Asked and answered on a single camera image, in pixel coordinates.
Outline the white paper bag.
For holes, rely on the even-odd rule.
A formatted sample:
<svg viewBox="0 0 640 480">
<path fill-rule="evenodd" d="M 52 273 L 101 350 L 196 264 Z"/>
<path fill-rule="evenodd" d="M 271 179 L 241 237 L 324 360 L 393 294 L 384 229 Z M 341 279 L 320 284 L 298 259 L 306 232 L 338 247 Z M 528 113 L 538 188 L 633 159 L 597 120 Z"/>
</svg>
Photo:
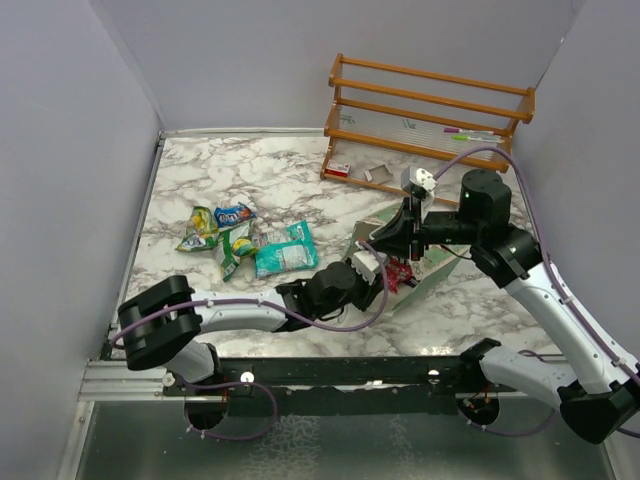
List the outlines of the white paper bag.
<svg viewBox="0 0 640 480">
<path fill-rule="evenodd" d="M 376 228 L 386 225 L 399 208 L 400 204 L 394 204 L 357 221 L 353 227 L 350 244 L 343 258 L 346 259 L 357 250 L 356 242 L 358 240 L 367 240 Z M 451 274 L 458 263 L 468 254 L 468 251 L 469 248 L 464 246 L 450 247 L 449 249 L 441 246 L 431 246 L 425 251 L 421 260 L 400 260 L 411 265 L 416 285 L 414 288 L 400 285 L 397 293 L 389 290 L 389 298 L 384 315 L 391 317 L 411 303 L 424 299 L 430 290 L 434 289 Z"/>
</svg>

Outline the blue M&M packet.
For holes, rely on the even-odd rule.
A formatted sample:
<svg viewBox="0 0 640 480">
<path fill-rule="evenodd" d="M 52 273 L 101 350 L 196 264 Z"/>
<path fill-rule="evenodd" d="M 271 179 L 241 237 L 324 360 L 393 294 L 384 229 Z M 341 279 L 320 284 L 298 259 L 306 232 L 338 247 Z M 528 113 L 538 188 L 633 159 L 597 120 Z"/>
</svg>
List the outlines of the blue M&M packet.
<svg viewBox="0 0 640 480">
<path fill-rule="evenodd" d="M 237 226 L 255 217 L 256 214 L 251 208 L 243 203 L 231 207 L 217 207 L 214 210 L 214 218 L 220 230 Z"/>
</svg>

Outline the yellow green snack packet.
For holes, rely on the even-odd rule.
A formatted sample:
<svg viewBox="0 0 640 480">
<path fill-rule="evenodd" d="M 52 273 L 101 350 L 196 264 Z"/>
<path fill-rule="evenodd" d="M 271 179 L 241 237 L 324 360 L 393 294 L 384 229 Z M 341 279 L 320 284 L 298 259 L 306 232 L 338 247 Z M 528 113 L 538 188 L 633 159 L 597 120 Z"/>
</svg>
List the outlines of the yellow green snack packet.
<svg viewBox="0 0 640 480">
<path fill-rule="evenodd" d="M 184 237 L 175 250 L 184 253 L 212 250 L 218 244 L 218 236 L 219 227 L 212 211 L 204 206 L 194 206 Z"/>
</svg>

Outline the pink snack packet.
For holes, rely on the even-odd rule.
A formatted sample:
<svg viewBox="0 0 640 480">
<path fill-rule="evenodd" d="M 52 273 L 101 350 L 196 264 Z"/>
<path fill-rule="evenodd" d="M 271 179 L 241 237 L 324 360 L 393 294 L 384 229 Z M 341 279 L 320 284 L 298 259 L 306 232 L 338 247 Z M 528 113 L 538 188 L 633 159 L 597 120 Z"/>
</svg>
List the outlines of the pink snack packet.
<svg viewBox="0 0 640 480">
<path fill-rule="evenodd" d="M 397 293 L 400 285 L 414 288 L 416 285 L 415 276 L 411 265 L 407 262 L 391 258 L 386 266 L 389 282 L 389 290 Z"/>
</svg>

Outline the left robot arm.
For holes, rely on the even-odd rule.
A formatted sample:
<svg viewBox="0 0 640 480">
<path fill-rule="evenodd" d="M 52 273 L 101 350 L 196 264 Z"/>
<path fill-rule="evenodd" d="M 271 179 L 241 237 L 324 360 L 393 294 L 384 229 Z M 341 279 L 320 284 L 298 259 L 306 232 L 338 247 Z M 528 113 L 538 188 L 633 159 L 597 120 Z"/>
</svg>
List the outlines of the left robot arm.
<svg viewBox="0 0 640 480">
<path fill-rule="evenodd" d="M 309 327 L 334 332 L 332 314 L 348 306 L 364 311 L 388 293 L 384 263 L 365 252 L 333 262 L 309 279 L 250 294 L 200 291 L 185 276 L 173 275 L 119 307 L 120 329 L 111 345 L 124 351 L 130 370 L 164 367 L 206 395 L 220 385 L 221 371 L 214 347 L 198 342 L 198 336 Z"/>
</svg>

